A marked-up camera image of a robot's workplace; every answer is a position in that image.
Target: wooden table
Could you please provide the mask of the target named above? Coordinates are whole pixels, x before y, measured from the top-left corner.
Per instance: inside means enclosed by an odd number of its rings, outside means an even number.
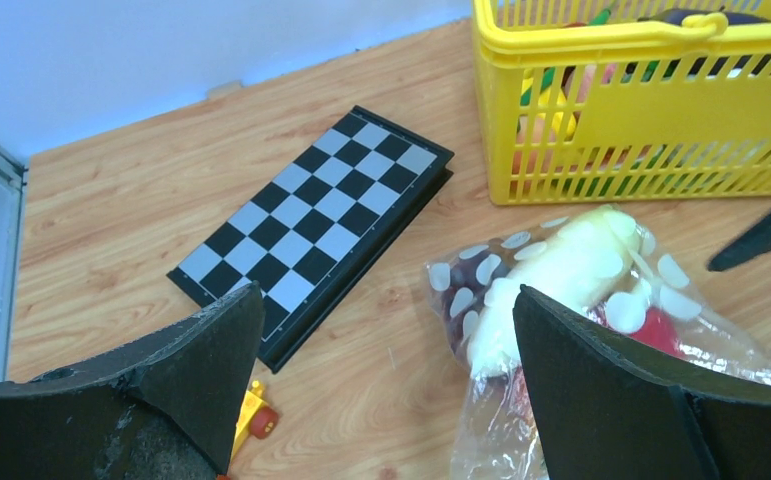
[[[354,104],[456,152],[455,175],[276,376],[282,414],[244,478],[446,478],[467,383],[424,297],[424,262],[593,205],[486,198],[469,24],[448,25],[32,160],[10,376],[25,381],[197,310],[165,274]],[[771,199],[628,203],[711,306],[771,347],[771,255],[706,260]]]

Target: yellow basket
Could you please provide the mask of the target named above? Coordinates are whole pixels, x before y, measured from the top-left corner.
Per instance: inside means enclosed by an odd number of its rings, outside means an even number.
[[[771,20],[771,0],[626,0],[606,25],[566,28],[610,3],[474,0],[492,202],[771,195],[771,23],[639,20],[722,5]]]

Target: brown toy wheel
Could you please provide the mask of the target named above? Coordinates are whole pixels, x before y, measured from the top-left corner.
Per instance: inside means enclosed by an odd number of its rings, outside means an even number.
[[[268,406],[258,409],[250,420],[249,431],[258,439],[267,438],[279,423],[279,414]]]

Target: plastic bag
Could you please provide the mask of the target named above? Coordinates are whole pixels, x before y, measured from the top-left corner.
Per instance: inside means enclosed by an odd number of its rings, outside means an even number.
[[[707,308],[653,234],[614,206],[490,238],[426,270],[430,305],[470,372],[454,480],[549,478],[511,318],[521,284],[665,353],[771,385],[771,353]]]

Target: chessboard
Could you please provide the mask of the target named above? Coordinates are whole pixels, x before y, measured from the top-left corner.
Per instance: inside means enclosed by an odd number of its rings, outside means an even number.
[[[168,273],[201,307],[249,283],[279,371],[452,172],[453,153],[354,107]]]

